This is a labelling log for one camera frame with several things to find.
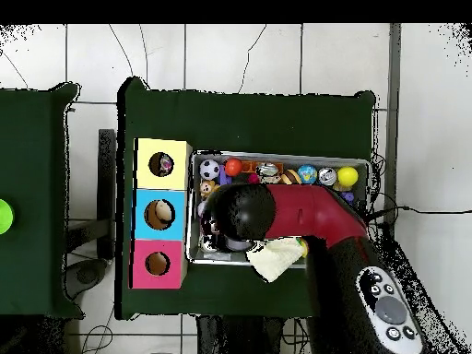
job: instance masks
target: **round hole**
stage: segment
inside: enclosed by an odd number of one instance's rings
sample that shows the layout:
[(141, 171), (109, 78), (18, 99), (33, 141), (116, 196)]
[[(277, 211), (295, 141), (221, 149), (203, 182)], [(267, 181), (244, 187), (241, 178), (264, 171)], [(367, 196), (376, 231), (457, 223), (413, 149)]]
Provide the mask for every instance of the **round hole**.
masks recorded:
[(147, 205), (144, 220), (153, 230), (166, 230), (175, 220), (175, 210), (166, 199), (154, 200)]
[(163, 276), (169, 271), (171, 261), (165, 253), (152, 253), (146, 258), (146, 270), (153, 276)]
[(170, 175), (173, 170), (173, 160), (167, 153), (155, 153), (149, 159), (149, 169), (156, 176)]

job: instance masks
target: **blue ball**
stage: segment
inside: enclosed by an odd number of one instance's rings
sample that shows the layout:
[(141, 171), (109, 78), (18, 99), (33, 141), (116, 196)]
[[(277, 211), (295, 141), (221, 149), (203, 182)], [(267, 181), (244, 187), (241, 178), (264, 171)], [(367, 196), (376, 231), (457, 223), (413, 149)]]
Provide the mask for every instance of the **blue ball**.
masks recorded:
[(314, 166), (311, 166), (310, 164), (303, 164), (299, 168), (298, 174), (300, 175), (301, 182), (306, 184), (314, 184), (318, 177), (318, 172)]

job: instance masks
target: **red ball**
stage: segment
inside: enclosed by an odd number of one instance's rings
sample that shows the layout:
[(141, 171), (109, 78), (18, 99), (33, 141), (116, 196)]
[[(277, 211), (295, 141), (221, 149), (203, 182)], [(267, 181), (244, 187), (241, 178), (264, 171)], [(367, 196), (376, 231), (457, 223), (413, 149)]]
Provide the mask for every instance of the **red ball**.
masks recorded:
[(236, 176), (242, 170), (242, 162), (239, 159), (231, 158), (225, 164), (225, 172), (229, 176)]

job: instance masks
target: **table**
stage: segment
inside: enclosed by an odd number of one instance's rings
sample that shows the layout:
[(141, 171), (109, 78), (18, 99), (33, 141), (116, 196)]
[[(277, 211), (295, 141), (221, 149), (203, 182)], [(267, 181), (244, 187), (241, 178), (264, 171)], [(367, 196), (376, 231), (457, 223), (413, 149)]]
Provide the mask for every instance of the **table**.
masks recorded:
[(250, 267), (190, 264), (181, 289), (129, 289), (134, 138), (184, 140), (193, 149), (369, 160), (374, 104), (370, 91), (352, 97), (156, 91), (129, 77), (118, 92), (116, 317), (313, 315), (299, 269), (266, 284)]
[(15, 221), (0, 235), (0, 313), (79, 317), (64, 294), (65, 110), (78, 85), (0, 89), (0, 198)]

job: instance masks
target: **white cloth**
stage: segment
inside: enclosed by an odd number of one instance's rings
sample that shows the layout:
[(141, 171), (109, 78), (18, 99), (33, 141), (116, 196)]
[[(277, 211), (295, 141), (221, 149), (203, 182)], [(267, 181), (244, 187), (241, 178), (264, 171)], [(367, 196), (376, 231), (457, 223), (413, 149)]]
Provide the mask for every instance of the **white cloth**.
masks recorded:
[(259, 242), (246, 254), (257, 273), (272, 282), (301, 257), (303, 247), (296, 238), (281, 238)]

